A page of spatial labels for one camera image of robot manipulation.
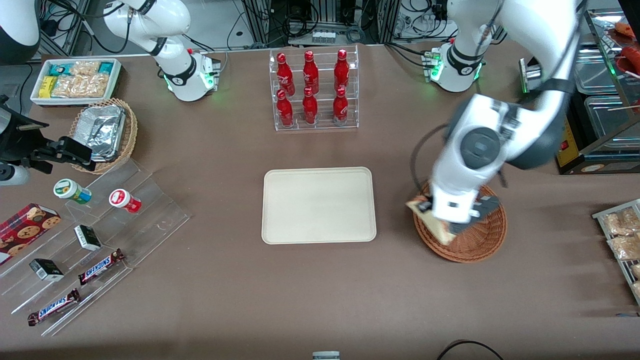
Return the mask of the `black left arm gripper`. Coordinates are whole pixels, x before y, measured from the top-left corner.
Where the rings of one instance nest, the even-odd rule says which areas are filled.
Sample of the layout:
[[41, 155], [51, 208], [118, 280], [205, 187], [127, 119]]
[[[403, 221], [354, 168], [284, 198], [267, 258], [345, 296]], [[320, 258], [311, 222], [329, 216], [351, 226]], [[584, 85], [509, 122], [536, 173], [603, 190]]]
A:
[[[418, 202], [418, 210], [421, 214], [432, 211], [433, 206], [434, 205], [432, 198], [426, 198]], [[448, 233], [453, 235], [454, 237], [457, 237], [457, 235], [464, 232], [464, 230], [469, 230], [476, 224], [486, 220], [488, 216], [498, 210], [499, 207], [500, 200], [497, 196], [483, 195], [482, 197], [478, 197], [469, 212], [469, 223], [450, 222], [448, 223], [447, 228]]]

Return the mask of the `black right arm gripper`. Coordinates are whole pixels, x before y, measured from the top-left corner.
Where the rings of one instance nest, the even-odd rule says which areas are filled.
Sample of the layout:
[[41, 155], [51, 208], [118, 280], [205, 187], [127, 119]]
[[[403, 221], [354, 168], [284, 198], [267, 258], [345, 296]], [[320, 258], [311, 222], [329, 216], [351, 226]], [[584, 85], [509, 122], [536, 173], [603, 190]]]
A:
[[69, 163], [74, 169], [85, 173], [96, 170], [96, 162], [92, 159], [93, 150], [68, 136], [62, 136], [58, 141], [43, 136], [24, 136], [17, 144], [17, 151], [20, 158]]

